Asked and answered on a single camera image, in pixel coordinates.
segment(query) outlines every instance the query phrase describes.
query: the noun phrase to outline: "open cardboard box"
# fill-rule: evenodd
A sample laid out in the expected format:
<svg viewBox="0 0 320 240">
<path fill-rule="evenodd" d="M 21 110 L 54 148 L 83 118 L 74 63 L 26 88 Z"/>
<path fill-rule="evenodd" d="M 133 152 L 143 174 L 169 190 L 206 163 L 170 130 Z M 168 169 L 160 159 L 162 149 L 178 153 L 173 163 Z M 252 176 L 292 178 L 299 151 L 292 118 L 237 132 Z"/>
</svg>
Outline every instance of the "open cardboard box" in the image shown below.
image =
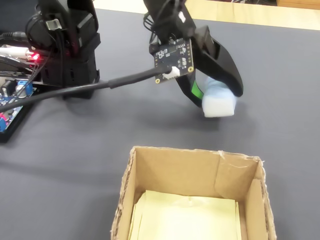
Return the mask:
<svg viewBox="0 0 320 240">
<path fill-rule="evenodd" d="M 242 240 L 276 240 L 259 157 L 223 151 L 134 147 L 124 172 L 111 240 L 127 240 L 134 204 L 145 190 L 239 202 Z"/>
</svg>

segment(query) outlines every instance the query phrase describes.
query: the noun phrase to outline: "yellow paper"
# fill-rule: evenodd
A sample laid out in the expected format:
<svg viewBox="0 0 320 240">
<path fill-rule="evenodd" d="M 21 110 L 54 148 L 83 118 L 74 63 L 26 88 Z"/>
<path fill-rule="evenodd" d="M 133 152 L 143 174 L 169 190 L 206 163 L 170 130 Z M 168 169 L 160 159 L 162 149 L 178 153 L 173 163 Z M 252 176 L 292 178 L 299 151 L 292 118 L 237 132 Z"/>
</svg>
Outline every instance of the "yellow paper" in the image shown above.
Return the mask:
<svg viewBox="0 0 320 240">
<path fill-rule="evenodd" d="M 241 240 L 236 207 L 231 199 L 146 191 L 135 206 L 129 239 Z"/>
<path fill-rule="evenodd" d="M 236 237 L 241 240 L 241 225 L 240 225 L 240 214 L 239 214 L 239 203 L 235 202 L 235 224 L 236 224 Z"/>
<path fill-rule="evenodd" d="M 146 194 L 144 193 L 136 205 L 133 207 L 133 213 L 131 218 L 131 226 L 130 226 L 130 233 L 129 239 L 130 240 L 138 240 L 140 225 L 142 221 L 143 211 L 146 206 Z"/>
</svg>

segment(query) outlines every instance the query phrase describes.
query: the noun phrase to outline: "wooden floor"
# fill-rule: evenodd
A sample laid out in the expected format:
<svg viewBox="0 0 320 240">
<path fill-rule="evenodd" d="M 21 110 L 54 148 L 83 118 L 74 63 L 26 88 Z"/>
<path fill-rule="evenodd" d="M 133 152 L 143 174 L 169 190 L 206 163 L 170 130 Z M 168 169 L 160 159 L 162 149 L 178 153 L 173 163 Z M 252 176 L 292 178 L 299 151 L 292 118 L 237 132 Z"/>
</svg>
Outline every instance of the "wooden floor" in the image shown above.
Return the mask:
<svg viewBox="0 0 320 240">
<path fill-rule="evenodd" d="M 143 0 L 95 0 L 94 5 L 98 9 L 147 12 Z M 186 6 L 194 19 L 320 30 L 320 10 L 211 0 L 187 0 Z"/>
</svg>

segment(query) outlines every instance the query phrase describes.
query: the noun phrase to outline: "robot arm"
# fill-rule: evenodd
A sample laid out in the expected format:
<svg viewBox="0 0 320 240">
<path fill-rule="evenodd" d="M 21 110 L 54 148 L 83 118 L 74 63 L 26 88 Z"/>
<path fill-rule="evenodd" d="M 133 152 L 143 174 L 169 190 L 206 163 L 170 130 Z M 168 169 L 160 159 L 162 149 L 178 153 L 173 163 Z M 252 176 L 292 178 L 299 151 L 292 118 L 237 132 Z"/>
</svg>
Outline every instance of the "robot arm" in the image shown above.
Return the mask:
<svg viewBox="0 0 320 240">
<path fill-rule="evenodd" d="M 186 6 L 186 0 L 144 0 L 152 17 L 150 27 L 158 42 L 151 43 L 150 53 L 178 39 L 190 39 L 194 68 L 225 83 L 236 97 L 243 94 L 243 82 L 228 51 L 211 35 L 208 26 L 196 28 Z M 203 93 L 195 81 L 195 72 L 176 77 L 182 92 L 198 107 Z"/>
</svg>

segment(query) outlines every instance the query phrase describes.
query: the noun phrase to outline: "wire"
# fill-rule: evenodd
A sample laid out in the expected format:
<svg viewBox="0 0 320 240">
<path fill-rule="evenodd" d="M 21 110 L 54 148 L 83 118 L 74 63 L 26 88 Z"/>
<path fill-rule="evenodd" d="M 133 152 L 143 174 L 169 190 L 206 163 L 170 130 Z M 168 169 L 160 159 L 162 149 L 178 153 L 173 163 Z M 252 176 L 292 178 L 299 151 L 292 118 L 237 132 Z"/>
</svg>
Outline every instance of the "wire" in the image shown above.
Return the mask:
<svg viewBox="0 0 320 240">
<path fill-rule="evenodd" d="M 161 15 L 163 14 L 163 11 L 165 10 L 166 6 L 171 2 L 172 0 L 166 0 L 164 2 L 164 4 L 161 6 L 157 16 L 155 17 L 154 21 L 149 19 L 150 13 L 146 13 L 143 17 L 143 26 L 148 29 L 151 32 L 151 36 L 149 39 L 149 44 L 151 44 L 155 38 L 156 38 L 156 32 L 154 31 L 155 27 L 159 27 L 161 25 L 163 25 L 164 23 L 166 23 L 168 21 L 168 19 L 171 19 L 173 17 L 175 17 L 176 15 L 178 15 L 178 9 L 179 9 L 179 0 L 174 0 L 174 9 L 172 10 L 172 15 L 162 21 L 159 22 L 159 19 L 161 17 Z"/>
<path fill-rule="evenodd" d="M 64 35 L 61 31 L 58 31 L 56 33 L 57 36 L 57 44 L 60 51 L 60 74 L 61 74 L 61 81 L 62 81 L 62 88 L 66 87 L 66 81 L 65 81 L 65 75 L 64 75 L 64 62 L 65 62 L 65 41 L 64 41 Z"/>
<path fill-rule="evenodd" d="M 51 49 L 47 59 L 45 60 L 45 62 L 41 65 L 41 67 L 39 68 L 39 65 L 34 65 L 34 68 L 33 68 L 33 71 L 28 79 L 28 81 L 26 82 L 25 85 L 23 85 L 23 87 L 16 93 L 16 96 L 11 99 L 9 102 L 12 103 L 14 102 L 17 98 L 20 97 L 20 95 L 22 94 L 22 92 L 24 91 L 24 89 L 35 79 L 35 77 L 41 72 L 42 68 L 47 64 L 49 58 L 51 57 L 51 54 L 53 52 L 53 48 Z"/>
<path fill-rule="evenodd" d="M 107 82 L 100 82 L 100 83 L 94 83 L 94 84 L 88 84 L 88 85 L 82 85 L 82 86 L 76 86 L 76 87 L 68 87 L 68 88 L 62 88 L 59 90 L 45 92 L 39 95 L 31 96 L 25 99 L 21 99 L 19 101 L 15 101 L 13 103 L 8 103 L 6 105 L 0 106 L 0 113 L 4 113 L 5 111 L 8 111 L 10 109 L 14 109 L 24 105 L 34 104 L 36 102 L 58 97 L 58 96 L 78 94 L 82 92 L 105 89 L 105 88 L 114 89 L 114 88 L 118 88 L 125 85 L 135 84 L 157 75 L 168 74 L 171 72 L 171 70 L 172 68 L 170 66 L 159 66 L 159 67 L 155 67 L 150 70 L 140 72 L 137 74 L 115 78 Z"/>
</svg>

